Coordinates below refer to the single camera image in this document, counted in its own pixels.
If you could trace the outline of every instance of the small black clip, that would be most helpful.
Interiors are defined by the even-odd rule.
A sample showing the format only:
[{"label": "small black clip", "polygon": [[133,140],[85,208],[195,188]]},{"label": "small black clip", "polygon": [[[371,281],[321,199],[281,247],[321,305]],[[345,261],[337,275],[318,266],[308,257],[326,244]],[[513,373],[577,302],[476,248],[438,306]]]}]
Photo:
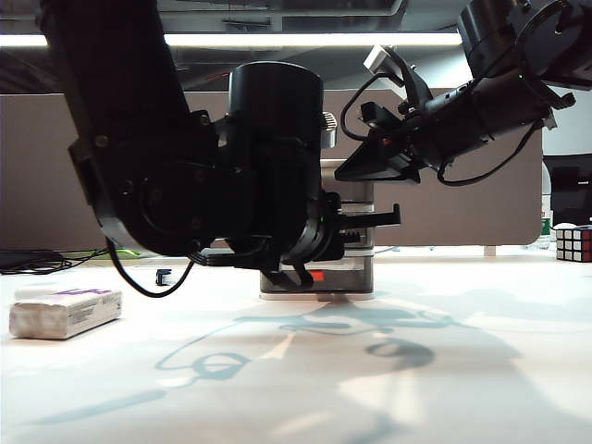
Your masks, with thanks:
[{"label": "small black clip", "polygon": [[156,270],[156,285],[158,287],[170,285],[170,282],[167,282],[167,277],[170,276],[171,272],[170,268],[158,268]]}]

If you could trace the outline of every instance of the ceiling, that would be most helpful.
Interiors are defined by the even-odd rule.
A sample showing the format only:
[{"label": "ceiling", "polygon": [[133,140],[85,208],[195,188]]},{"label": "ceiling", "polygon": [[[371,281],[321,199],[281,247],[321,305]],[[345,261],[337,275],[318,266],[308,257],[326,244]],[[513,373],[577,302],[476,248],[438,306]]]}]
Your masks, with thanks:
[{"label": "ceiling", "polygon": [[[159,0],[165,32],[393,32],[455,31],[468,0]],[[3,0],[0,33],[39,33],[38,0]],[[280,51],[173,48],[185,91],[225,91],[228,73],[255,60],[305,66],[323,80],[364,73],[368,48],[300,48]],[[405,48],[410,61],[442,49]],[[0,93],[58,93],[45,48],[0,48]]]}]

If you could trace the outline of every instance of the red label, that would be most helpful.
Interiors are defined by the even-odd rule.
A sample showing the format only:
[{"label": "red label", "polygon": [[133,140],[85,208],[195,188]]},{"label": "red label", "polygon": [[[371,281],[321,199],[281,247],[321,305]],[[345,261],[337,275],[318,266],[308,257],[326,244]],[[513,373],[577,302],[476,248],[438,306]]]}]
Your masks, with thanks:
[{"label": "red label", "polygon": [[323,282],[325,280],[325,272],[323,270],[310,270],[309,273],[313,277],[314,282]]}]

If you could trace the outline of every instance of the white box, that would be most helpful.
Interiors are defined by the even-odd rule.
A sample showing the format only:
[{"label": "white box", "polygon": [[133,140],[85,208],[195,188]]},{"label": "white box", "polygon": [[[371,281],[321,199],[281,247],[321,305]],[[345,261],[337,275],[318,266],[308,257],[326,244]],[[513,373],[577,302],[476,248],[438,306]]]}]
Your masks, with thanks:
[{"label": "white box", "polygon": [[13,336],[67,339],[121,315],[121,291],[70,289],[32,296],[10,308]]}]

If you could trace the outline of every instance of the power cord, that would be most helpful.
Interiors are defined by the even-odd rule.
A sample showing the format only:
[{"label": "power cord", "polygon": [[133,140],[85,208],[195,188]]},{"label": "power cord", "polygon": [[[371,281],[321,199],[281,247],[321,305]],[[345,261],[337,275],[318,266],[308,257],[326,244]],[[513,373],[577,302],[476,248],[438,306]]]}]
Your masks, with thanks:
[{"label": "power cord", "polygon": [[446,173],[446,168],[448,167],[448,165],[450,165],[452,163],[451,161],[447,161],[447,162],[444,162],[442,165],[440,165],[440,167],[438,169],[438,180],[441,183],[443,183],[444,185],[448,186],[448,187],[464,187],[466,185],[472,185],[474,183],[480,182],[481,180],[487,179],[488,177],[490,177],[493,174],[495,174],[498,171],[500,171],[510,161],[512,161],[513,158],[516,157],[516,155],[518,155],[524,149],[524,147],[526,146],[526,144],[528,143],[528,141],[530,140],[530,138],[533,136],[533,134],[535,132],[537,132],[538,130],[542,129],[544,126],[545,126],[545,124],[544,124],[544,122],[542,120],[537,120],[532,125],[532,127],[530,127],[530,129],[523,136],[523,138],[520,140],[520,143],[518,143],[518,146],[516,147],[516,149],[514,150],[514,152],[506,160],[504,160],[503,162],[501,162],[498,166],[496,166],[495,168],[493,168],[488,173],[482,174],[481,176],[476,176],[476,177],[471,178],[471,179],[446,180],[444,178],[444,174]]},{"label": "power cord", "polygon": [[[64,254],[86,253],[78,257],[66,257]],[[58,271],[69,270],[84,264],[95,257],[107,254],[105,249],[95,250],[2,250],[0,259],[0,275],[33,275],[45,276]]]},{"label": "power cord", "polygon": [[162,291],[160,293],[152,292],[152,291],[149,291],[149,290],[145,289],[144,287],[142,287],[130,275],[128,275],[126,270],[123,268],[123,265],[119,261],[119,256],[117,256],[117,250],[115,248],[115,244],[110,239],[107,239],[106,243],[107,243],[107,251],[109,252],[109,256],[111,256],[111,261],[113,262],[115,269],[121,275],[123,280],[125,280],[128,284],[130,284],[140,294],[143,294],[144,296],[147,296],[149,298],[156,298],[156,299],[164,298],[165,296],[168,296],[169,294],[178,290],[179,287],[181,285],[183,285],[183,282],[185,282],[185,279],[187,278],[187,276],[189,275],[189,272],[191,271],[191,269],[194,266],[194,262],[190,261],[187,264],[187,268],[185,268],[185,272],[183,273],[183,276],[181,276],[181,279],[179,279],[179,282],[177,282],[170,289],[168,289],[166,291]]},{"label": "power cord", "polygon": [[341,111],[341,117],[339,119],[339,123],[341,125],[341,130],[350,139],[354,139],[355,141],[358,141],[358,142],[367,142],[370,140],[370,138],[368,136],[361,136],[360,134],[356,134],[355,132],[350,131],[347,127],[346,117],[347,117],[347,114],[350,111],[350,108],[352,107],[353,103],[356,100],[358,100],[360,95],[362,95],[362,93],[364,91],[366,91],[368,89],[368,87],[370,87],[370,85],[372,85],[378,79],[392,79],[393,77],[397,77],[397,76],[395,76],[394,74],[391,74],[391,73],[387,73],[387,72],[379,72],[379,73],[375,74],[374,76],[372,76],[372,78],[369,81],[367,81],[364,85],[362,85],[362,87],[353,95],[353,97],[350,99],[350,101],[343,107],[343,110]]}]

